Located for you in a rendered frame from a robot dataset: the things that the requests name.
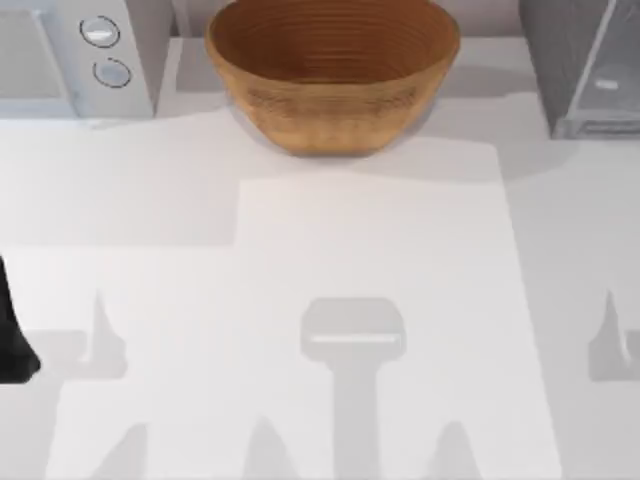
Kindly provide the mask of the brown woven basket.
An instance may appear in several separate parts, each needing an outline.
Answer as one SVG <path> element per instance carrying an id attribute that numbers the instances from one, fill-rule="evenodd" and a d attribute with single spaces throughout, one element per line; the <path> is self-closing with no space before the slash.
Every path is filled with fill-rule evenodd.
<path id="1" fill-rule="evenodd" d="M 435 0 L 232 0 L 204 40 L 235 106 L 271 143 L 364 156 L 426 110 L 461 33 Z"/>

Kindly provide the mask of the plain pale microwave knob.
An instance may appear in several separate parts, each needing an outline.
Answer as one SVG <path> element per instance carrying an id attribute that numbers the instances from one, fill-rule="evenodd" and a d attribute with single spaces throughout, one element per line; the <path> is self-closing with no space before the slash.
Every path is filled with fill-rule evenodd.
<path id="1" fill-rule="evenodd" d="M 94 62 L 92 65 L 92 73 L 98 83 L 111 89 L 124 88 L 132 80 L 130 68 L 115 58 L 106 58 Z"/>

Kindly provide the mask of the microwave knob with white bar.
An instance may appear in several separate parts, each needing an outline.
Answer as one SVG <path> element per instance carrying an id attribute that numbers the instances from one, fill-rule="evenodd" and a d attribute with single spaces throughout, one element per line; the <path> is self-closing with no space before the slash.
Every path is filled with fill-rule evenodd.
<path id="1" fill-rule="evenodd" d="M 79 32 L 86 43 L 102 49 L 115 46 L 121 36 L 117 23 L 106 16 L 83 19 L 79 24 Z"/>

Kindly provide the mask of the pale microwave oven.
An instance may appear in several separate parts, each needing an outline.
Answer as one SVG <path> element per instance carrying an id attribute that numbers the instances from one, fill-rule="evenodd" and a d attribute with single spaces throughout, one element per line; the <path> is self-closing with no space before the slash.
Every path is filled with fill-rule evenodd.
<path id="1" fill-rule="evenodd" d="M 112 48 L 82 38 L 95 16 L 117 23 Z M 154 117 L 174 26 L 172 0 L 0 0 L 0 119 Z M 106 58 L 130 68 L 126 87 L 95 80 Z"/>

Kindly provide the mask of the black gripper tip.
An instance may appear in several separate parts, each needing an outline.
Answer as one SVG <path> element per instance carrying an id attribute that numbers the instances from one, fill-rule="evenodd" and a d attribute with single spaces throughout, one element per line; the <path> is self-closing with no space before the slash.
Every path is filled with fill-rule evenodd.
<path id="1" fill-rule="evenodd" d="M 40 369 L 40 358 L 18 323 L 5 262 L 0 256 L 0 384 L 26 384 Z"/>

